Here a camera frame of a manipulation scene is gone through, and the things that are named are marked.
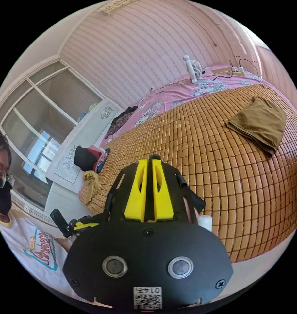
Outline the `person's left hand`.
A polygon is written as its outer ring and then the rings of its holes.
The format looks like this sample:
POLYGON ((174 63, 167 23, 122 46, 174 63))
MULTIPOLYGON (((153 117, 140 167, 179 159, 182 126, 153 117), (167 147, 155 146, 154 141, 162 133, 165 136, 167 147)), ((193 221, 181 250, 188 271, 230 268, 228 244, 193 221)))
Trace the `person's left hand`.
POLYGON ((55 238, 55 241, 61 246, 63 247, 66 251, 69 251, 72 243, 70 240, 66 239, 66 238, 55 238))

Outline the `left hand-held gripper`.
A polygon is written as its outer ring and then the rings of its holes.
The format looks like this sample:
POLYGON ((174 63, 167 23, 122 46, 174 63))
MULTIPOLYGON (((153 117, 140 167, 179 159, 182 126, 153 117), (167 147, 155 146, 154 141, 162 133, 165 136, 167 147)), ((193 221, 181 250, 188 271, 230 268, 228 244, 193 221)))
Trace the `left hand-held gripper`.
POLYGON ((79 236, 85 229, 96 227, 99 223, 91 223, 92 216, 86 215, 80 219, 72 219, 66 226, 64 237, 79 236))

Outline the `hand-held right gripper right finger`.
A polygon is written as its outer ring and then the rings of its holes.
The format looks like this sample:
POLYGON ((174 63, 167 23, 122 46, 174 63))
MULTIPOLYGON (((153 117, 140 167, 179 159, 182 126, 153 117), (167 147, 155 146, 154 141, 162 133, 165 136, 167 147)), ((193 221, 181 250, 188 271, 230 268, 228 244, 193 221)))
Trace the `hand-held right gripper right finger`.
POLYGON ((173 220, 174 211, 168 191, 166 177, 159 159, 152 160, 154 220, 173 220))

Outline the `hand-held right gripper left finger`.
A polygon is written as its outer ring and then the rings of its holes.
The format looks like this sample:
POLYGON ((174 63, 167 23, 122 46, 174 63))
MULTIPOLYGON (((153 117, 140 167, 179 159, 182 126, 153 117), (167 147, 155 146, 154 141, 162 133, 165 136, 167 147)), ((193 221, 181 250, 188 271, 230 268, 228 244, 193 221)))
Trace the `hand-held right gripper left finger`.
POLYGON ((127 220, 144 220, 147 191, 148 160, 137 163, 129 198, 124 211, 127 220))

